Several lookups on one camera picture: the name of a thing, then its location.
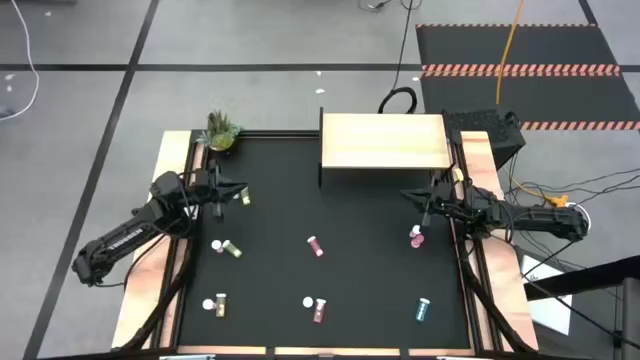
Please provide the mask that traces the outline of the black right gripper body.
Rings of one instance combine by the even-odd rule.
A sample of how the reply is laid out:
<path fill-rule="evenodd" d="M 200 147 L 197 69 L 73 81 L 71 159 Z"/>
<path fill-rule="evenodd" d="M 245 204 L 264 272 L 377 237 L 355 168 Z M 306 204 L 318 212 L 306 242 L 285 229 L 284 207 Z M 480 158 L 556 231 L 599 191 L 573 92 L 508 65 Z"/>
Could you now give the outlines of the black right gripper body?
<path fill-rule="evenodd" d="M 450 201 L 451 183 L 444 171 L 434 171 L 427 183 L 422 226 L 429 227 L 434 214 L 442 214 L 444 204 Z"/>

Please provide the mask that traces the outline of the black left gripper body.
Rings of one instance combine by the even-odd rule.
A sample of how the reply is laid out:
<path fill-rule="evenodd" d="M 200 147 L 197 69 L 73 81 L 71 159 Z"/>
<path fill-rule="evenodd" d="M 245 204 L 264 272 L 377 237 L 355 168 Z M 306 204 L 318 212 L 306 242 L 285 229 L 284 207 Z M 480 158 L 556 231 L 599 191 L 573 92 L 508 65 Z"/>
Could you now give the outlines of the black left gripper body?
<path fill-rule="evenodd" d="M 220 166 L 216 160 L 194 171 L 192 182 L 193 203 L 198 206 L 209 205 L 214 218 L 223 217 L 223 189 Z"/>

